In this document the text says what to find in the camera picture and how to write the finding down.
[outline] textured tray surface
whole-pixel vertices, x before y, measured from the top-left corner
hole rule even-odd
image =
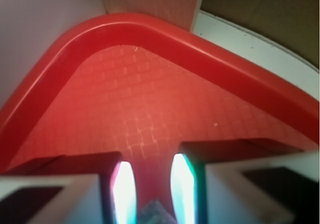
[[[120,150],[132,163],[139,207],[158,198],[172,211],[169,172],[181,141],[256,137],[318,148],[182,67],[142,48],[115,46],[80,65],[9,168],[35,157]]]

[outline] beige wall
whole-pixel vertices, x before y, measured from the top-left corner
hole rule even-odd
[[[319,0],[203,0],[201,9],[260,33],[319,68]]]

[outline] white plastic piece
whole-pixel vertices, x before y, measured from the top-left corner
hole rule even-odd
[[[208,223],[292,223],[295,214],[242,173],[285,167],[319,182],[319,151],[205,165]]]
[[[319,70],[283,46],[199,11],[193,33],[280,76],[319,100]]]

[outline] tray rim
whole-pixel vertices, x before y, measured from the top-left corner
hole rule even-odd
[[[0,110],[0,172],[77,67],[95,52],[117,45],[142,47],[168,59],[266,111],[319,145],[319,102],[296,86],[157,18],[108,14],[61,35]]]

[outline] glowing light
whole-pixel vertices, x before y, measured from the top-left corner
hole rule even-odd
[[[135,178],[129,162],[122,161],[114,170],[111,178],[111,195],[117,224],[136,223]]]
[[[195,223],[196,180],[194,170],[183,154],[176,154],[171,167],[171,196],[178,223]]]

